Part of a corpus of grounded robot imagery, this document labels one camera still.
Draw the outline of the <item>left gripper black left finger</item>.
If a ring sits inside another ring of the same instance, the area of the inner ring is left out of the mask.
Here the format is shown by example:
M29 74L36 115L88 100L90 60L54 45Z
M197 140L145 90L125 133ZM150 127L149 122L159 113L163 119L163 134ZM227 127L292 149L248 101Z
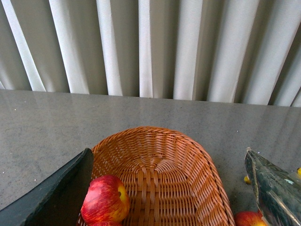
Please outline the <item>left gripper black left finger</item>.
M86 148L0 211L2 226L74 226L90 184L94 156Z

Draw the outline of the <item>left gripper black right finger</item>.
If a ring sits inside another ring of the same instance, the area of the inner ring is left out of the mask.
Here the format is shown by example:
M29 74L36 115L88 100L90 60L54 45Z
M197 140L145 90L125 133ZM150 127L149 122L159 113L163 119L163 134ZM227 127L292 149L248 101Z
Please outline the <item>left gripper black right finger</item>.
M269 226L301 224L301 176L286 172L247 148L245 167L257 207Z

